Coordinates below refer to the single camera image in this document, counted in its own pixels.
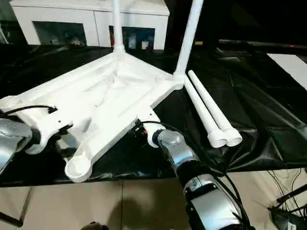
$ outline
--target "white tube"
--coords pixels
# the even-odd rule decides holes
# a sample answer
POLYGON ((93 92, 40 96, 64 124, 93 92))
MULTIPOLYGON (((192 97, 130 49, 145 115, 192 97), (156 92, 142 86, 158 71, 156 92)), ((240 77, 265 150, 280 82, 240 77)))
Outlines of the white tube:
POLYGON ((183 75, 186 72, 187 64, 189 60, 189 56, 191 53, 194 36, 197 28, 197 24, 201 15, 201 8, 202 8, 203 0, 193 0, 188 24, 186 27, 186 32, 184 34, 181 51, 177 63, 176 70, 174 75, 183 75))
POLYGON ((123 44, 123 34, 121 30, 119 0, 112 0, 112 6, 113 6, 114 51, 125 52, 125 47, 123 44))
POLYGON ((227 137, 227 145, 228 146, 235 146, 241 143, 242 137, 238 130, 233 128, 229 123, 228 119, 225 117, 219 106, 215 103, 213 98, 210 96, 206 88, 203 86, 201 81, 197 78, 195 73, 190 70, 188 72, 197 92, 201 96, 203 102, 205 103, 206 107, 210 111, 212 117, 214 118, 215 122, 217 123, 218 127, 225 133, 227 137))
POLYGON ((197 110, 197 113, 201 118, 203 126, 205 127, 208 133, 208 140, 210 144, 214 148, 219 148, 224 146, 227 142, 224 132, 221 131, 219 127, 216 125, 215 121, 213 120, 208 109, 205 107, 201 98, 197 94, 196 90, 194 89, 188 77, 185 77, 184 86, 186 87, 186 90, 197 110))

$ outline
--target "floor tile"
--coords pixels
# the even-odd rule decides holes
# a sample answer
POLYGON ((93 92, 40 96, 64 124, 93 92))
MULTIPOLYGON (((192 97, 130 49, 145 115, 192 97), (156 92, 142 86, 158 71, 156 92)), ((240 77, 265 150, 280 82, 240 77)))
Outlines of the floor tile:
POLYGON ((92 221, 120 229, 122 182, 38 186, 23 230, 80 230, 92 221))
MULTIPOLYGON (((0 188, 0 212, 19 219, 29 187, 0 188)), ((15 230, 16 227, 0 221, 1 230, 15 230)))
POLYGON ((187 230, 185 204, 177 179, 124 181, 122 230, 187 230))

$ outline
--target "black tarp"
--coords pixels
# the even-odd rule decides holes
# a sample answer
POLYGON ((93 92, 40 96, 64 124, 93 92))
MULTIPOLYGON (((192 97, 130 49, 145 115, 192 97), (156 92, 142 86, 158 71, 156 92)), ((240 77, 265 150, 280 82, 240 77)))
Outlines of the black tarp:
MULTIPOLYGON (((0 97, 20 94, 99 57, 111 49, 99 47, 0 46, 0 97)), ((178 52, 129 51, 169 73, 178 52)), ((307 167, 307 91, 264 52, 192 51, 193 69, 243 142, 213 149, 184 89, 171 93, 154 110, 161 121, 177 127, 200 146, 200 159, 228 172, 307 167)), ((65 161, 50 144, 38 155, 17 153, 0 186, 69 183, 65 161)), ((174 176, 159 149, 129 132, 93 167, 88 181, 148 179, 174 176)))

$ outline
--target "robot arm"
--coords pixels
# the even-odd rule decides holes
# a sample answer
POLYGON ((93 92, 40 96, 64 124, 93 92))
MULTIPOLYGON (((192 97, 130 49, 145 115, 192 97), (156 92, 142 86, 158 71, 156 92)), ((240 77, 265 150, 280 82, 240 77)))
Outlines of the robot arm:
POLYGON ((184 137, 164 129, 156 131, 153 141, 162 148, 183 187, 192 229, 237 229, 240 208, 202 166, 184 137))

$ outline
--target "black cable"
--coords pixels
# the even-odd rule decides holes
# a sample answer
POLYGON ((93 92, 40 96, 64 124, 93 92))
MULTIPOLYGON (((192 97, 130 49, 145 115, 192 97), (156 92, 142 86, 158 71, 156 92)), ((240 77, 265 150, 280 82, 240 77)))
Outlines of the black cable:
MULTIPOLYGON (((294 180, 292 181, 291 192, 293 192, 294 182, 296 181, 296 179, 300 176, 300 174, 301 174, 301 172, 302 172, 302 169, 301 169, 301 168, 300 168, 299 170, 300 170, 299 173, 296 175, 296 177, 295 177, 294 180)), ((295 197, 292 197, 292 199, 293 199, 293 201, 294 201, 296 207, 299 208, 299 207, 298 207, 298 204, 297 204, 297 202, 296 202, 295 197)))
POLYGON ((30 106, 25 106, 25 107, 20 107, 20 108, 17 108, 17 109, 9 110, 9 111, 1 114, 0 116, 8 116, 10 114, 13 114, 13 113, 25 110, 25 109, 32 109, 32 108, 47 108, 49 110, 56 110, 54 107, 51 107, 51 106, 48 106, 48 105, 30 105, 30 106))
MULTIPOLYGON (((278 183, 278 181, 276 180, 276 178, 270 173, 270 171, 267 171, 267 172, 268 172, 268 173, 270 174, 270 176, 273 178, 275 184, 278 186, 280 192, 281 192, 282 195, 284 196, 283 189, 281 188, 281 186, 280 186, 280 184, 278 183)), ((289 206, 287 205, 287 202, 285 201, 285 209, 286 209, 286 211, 288 211, 288 208, 289 208, 289 206)))
POLYGON ((307 204, 304 205, 304 206, 298 207, 298 208, 296 208, 296 209, 293 209, 293 210, 291 210, 291 211, 289 211, 289 212, 290 212, 290 213, 293 213, 293 212, 296 212, 296 211, 298 211, 298 210, 302 210, 302 209, 304 209, 304 208, 307 208, 307 204))
MULTIPOLYGON (((187 137, 187 135, 185 135, 183 132, 181 132, 180 130, 178 130, 177 128, 173 127, 173 126, 170 126, 166 123, 163 123, 163 122, 159 122, 159 121, 140 121, 136 124, 137 127, 139 127, 140 125, 142 124, 148 124, 148 123, 151 123, 151 124, 160 124, 160 125, 163 125, 173 131, 176 131, 178 133, 180 133, 190 144, 194 145, 193 142, 187 137)), ((216 166, 218 166, 218 163, 215 159, 211 158, 214 163, 216 164, 216 166)), ((249 218, 248 218, 248 215, 243 207, 243 204, 242 204, 242 200, 241 200, 241 197, 240 197, 240 194, 235 186, 235 184, 233 183, 233 181, 230 179, 230 177, 224 173, 224 175, 226 176, 227 180, 230 182, 231 186, 233 187, 235 193, 236 193, 236 196, 233 194, 233 192, 227 187, 227 185, 225 185, 217 176, 213 176, 215 178, 215 180, 224 188, 224 190, 232 197, 232 199, 236 202, 236 204, 239 206, 240 210, 241 210, 241 213, 242 215, 244 216, 244 219, 245 219, 245 222, 246 222, 246 225, 248 227, 250 227, 250 221, 249 221, 249 218)))

